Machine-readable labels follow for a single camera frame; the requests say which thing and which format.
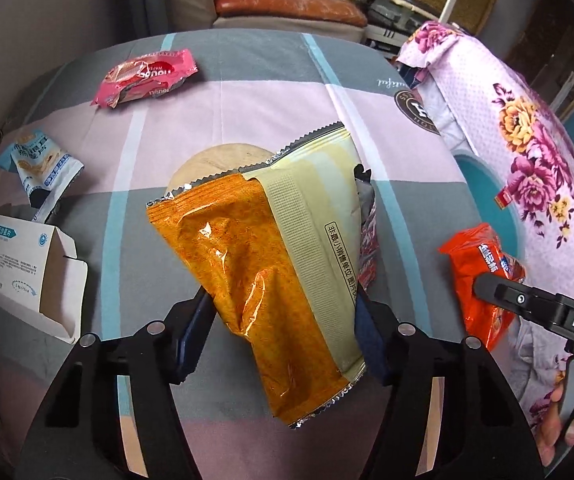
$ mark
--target brown leather cushion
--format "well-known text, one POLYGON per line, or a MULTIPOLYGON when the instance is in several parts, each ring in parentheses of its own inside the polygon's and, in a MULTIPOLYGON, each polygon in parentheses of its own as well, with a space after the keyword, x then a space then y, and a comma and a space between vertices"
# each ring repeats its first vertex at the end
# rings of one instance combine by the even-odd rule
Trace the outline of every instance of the brown leather cushion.
POLYGON ((219 16, 281 16, 366 27, 367 19, 349 0, 213 0, 219 16))

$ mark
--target round beige object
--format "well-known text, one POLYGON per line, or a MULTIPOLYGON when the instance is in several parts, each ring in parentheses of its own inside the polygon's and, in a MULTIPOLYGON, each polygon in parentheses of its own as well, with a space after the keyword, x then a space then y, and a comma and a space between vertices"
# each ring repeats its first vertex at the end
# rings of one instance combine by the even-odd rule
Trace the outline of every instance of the round beige object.
POLYGON ((272 152, 252 144, 235 142, 212 146, 196 153, 171 177, 167 192, 178 189, 189 182, 205 176, 264 162, 273 156, 272 152))

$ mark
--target logo on bedsheet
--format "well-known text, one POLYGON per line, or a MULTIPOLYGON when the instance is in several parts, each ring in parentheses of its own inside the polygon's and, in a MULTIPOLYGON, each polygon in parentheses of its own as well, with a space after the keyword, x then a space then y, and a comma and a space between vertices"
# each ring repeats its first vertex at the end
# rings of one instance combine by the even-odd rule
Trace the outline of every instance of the logo on bedsheet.
POLYGON ((395 99, 400 111, 414 123, 432 134, 440 134, 429 118, 429 114, 409 90, 401 90, 396 94, 395 99))

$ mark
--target teal fabric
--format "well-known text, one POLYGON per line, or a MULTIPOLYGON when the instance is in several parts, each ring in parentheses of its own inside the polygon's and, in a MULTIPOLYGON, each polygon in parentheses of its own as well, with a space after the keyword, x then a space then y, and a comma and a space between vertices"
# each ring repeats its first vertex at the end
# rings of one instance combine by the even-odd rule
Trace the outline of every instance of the teal fabric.
POLYGON ((502 250, 519 258, 522 251, 512 211, 510 207, 500 209, 494 200, 502 186, 495 182, 481 162, 467 155, 455 155, 454 158, 474 197, 480 218, 494 228, 500 237, 502 250))

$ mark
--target pink wafer package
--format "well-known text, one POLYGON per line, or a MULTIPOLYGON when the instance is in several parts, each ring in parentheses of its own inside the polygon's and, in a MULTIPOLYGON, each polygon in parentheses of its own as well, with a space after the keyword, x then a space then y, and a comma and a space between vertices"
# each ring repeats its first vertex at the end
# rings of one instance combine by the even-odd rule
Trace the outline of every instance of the pink wafer package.
POLYGON ((196 72, 198 67, 188 49, 134 57, 109 70, 92 104, 115 108, 118 103, 158 97, 178 88, 196 72))

